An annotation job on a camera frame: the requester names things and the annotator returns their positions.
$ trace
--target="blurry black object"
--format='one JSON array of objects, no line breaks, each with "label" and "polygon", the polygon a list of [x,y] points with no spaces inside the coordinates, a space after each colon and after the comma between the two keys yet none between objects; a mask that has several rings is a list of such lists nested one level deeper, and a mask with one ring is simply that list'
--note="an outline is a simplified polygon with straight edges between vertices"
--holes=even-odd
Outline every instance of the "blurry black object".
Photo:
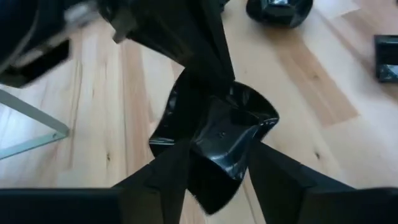
[{"label": "blurry black object", "polygon": [[375,35],[376,77],[379,82],[398,82],[398,35]]},{"label": "blurry black object", "polygon": [[239,188],[247,148],[279,120],[274,107],[257,91],[238,82],[215,88],[187,69],[170,93],[164,115],[149,139],[155,156],[181,139],[191,139],[188,190],[208,214],[224,207]]},{"label": "blurry black object", "polygon": [[110,189],[3,189],[4,224],[178,224],[189,170],[189,141],[180,141]]},{"label": "blurry black object", "polygon": [[235,79],[219,1],[123,2],[101,0],[99,5],[116,31],[116,42],[134,40],[194,70],[214,86]]},{"label": "blurry black object", "polygon": [[20,88],[64,62],[70,33],[95,10],[94,0],[0,0],[0,83]]},{"label": "blurry black object", "polygon": [[246,12],[267,26],[294,28],[310,14],[313,0],[248,0]]}]

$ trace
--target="black corner piece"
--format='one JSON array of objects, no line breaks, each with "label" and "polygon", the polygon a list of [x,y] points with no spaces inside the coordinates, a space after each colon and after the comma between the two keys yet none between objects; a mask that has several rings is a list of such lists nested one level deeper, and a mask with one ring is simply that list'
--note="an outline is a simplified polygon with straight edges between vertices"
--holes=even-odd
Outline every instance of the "black corner piece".
[{"label": "black corner piece", "polygon": [[248,0],[250,18],[267,26],[294,28],[310,14],[313,0]]},{"label": "black corner piece", "polygon": [[249,173],[267,224],[398,223],[398,190],[356,190],[253,141]]},{"label": "black corner piece", "polygon": [[379,82],[398,82],[398,35],[375,35],[376,78]]}]

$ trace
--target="black plastic object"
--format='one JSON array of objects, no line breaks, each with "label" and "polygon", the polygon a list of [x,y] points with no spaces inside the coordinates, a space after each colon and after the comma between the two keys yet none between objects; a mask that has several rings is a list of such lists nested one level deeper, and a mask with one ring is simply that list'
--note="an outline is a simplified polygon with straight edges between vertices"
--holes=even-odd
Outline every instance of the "black plastic object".
[{"label": "black plastic object", "polygon": [[111,189],[0,190],[1,223],[178,224],[189,144],[180,141]]},{"label": "black plastic object", "polygon": [[267,224],[398,223],[398,189],[356,190],[252,141],[251,181]]},{"label": "black plastic object", "polygon": [[375,35],[376,78],[380,82],[398,82],[398,35]]},{"label": "black plastic object", "polygon": [[179,140],[191,139],[188,190],[213,214],[239,188],[248,166],[248,144],[261,140],[278,120],[272,105],[252,88],[238,82],[213,88],[201,75],[184,70],[149,146],[158,156]]},{"label": "black plastic object", "polygon": [[135,40],[218,85],[234,80],[219,3],[101,0],[99,8],[115,28],[116,42]]},{"label": "black plastic object", "polygon": [[[41,77],[69,56],[69,40],[60,38],[65,30],[64,12],[84,0],[0,0],[0,83],[13,87]],[[58,35],[59,43],[48,41]],[[38,56],[24,66],[16,60],[25,54]]]},{"label": "black plastic object", "polygon": [[294,28],[310,14],[313,0],[248,0],[250,18],[268,26]]}]

